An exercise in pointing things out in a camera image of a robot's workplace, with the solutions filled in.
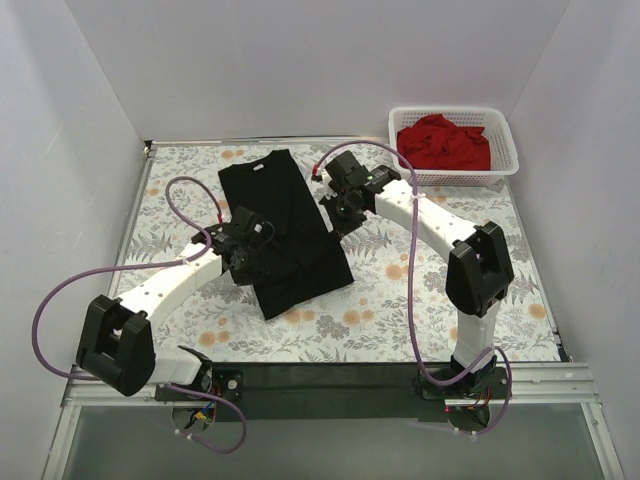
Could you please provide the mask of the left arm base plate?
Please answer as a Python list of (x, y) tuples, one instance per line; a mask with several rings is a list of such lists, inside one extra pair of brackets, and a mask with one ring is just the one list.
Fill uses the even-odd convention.
[(191, 390), (190, 394), (157, 386), (154, 399), (161, 402), (199, 401), (204, 400), (200, 393), (207, 393), (236, 402), (242, 398), (243, 384), (244, 372), (242, 370), (208, 370), (199, 373), (190, 385), (180, 385), (180, 388)]

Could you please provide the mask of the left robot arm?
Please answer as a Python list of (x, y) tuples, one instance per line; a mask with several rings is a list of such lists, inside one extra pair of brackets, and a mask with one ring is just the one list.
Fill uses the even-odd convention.
[(194, 235), (174, 262), (140, 285), (88, 306), (76, 354), (79, 367), (124, 396), (147, 385), (176, 384), (193, 400), (215, 385), (212, 361), (189, 347), (156, 344), (160, 326), (205, 284), (229, 273), (238, 285), (255, 285), (267, 270), (260, 251), (276, 233), (258, 214), (237, 208), (230, 221)]

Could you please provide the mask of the black t-shirt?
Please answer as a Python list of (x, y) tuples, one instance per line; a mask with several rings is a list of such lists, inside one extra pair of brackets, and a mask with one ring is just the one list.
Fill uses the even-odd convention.
[(244, 207), (269, 223), (268, 243), (257, 252), (268, 275), (254, 286), (265, 319), (354, 282), (288, 150), (222, 169), (219, 180), (231, 212)]

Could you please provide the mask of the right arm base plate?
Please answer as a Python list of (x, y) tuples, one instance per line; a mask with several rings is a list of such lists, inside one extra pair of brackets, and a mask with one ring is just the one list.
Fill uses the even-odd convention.
[(414, 392), (424, 400), (471, 400), (504, 399), (508, 377), (504, 368), (496, 367), (489, 373), (468, 374), (459, 382), (436, 385), (419, 371), (412, 381)]

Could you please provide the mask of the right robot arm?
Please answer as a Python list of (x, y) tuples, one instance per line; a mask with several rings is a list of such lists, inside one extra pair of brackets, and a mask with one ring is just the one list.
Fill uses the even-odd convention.
[(325, 168), (314, 167), (312, 179), (324, 187), (320, 203), (339, 237), (375, 214), (409, 231), (412, 250), (423, 242), (446, 261), (445, 293), (456, 308), (458, 329), (449, 367), (452, 378), (445, 379), (442, 371), (423, 377), (441, 389), (454, 385), (464, 397), (479, 395), (495, 369), (495, 325), (514, 279), (503, 230), (493, 222), (476, 225), (448, 212), (395, 170), (369, 170), (349, 151)]

